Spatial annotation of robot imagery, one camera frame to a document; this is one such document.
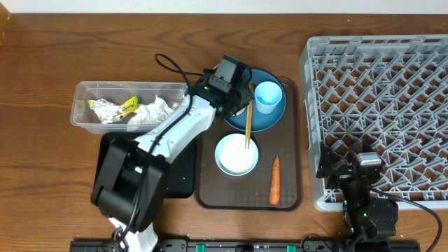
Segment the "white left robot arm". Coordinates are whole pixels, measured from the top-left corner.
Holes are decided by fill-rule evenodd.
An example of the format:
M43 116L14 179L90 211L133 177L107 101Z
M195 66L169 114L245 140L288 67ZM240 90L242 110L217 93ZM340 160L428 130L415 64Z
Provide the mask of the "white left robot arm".
M252 68L228 55L214 69L187 82L181 105L151 131L135 139L114 138L99 157L90 197L114 225L112 238L92 251L153 251L153 221L165 198L179 153L216 118L231 118L253 100Z

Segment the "light blue cup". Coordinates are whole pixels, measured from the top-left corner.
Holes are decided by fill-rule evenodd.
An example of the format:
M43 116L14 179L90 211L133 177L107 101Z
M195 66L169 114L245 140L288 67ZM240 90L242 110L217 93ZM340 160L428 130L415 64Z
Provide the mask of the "light blue cup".
M281 87L272 81L265 81L255 88L255 105L262 114L269 114L277 107L283 97Z

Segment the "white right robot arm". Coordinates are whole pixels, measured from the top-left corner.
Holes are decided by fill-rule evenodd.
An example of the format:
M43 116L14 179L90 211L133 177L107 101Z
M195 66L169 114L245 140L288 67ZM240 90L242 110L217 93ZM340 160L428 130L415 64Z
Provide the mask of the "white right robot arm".
M385 161L366 143L346 169L336 169L324 142L320 145L316 177L326 179L329 188L340 189L344 198L346 224L358 241L381 241L396 235L398 205L385 198L373 198L371 185L378 182Z

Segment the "pink cup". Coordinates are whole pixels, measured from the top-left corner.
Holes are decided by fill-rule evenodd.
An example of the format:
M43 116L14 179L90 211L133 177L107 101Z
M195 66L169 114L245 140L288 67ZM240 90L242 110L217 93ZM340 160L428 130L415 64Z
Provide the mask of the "pink cup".
M242 114L245 111L246 108L242 108L241 110L239 110L238 112L235 113L234 116L238 116L240 114Z

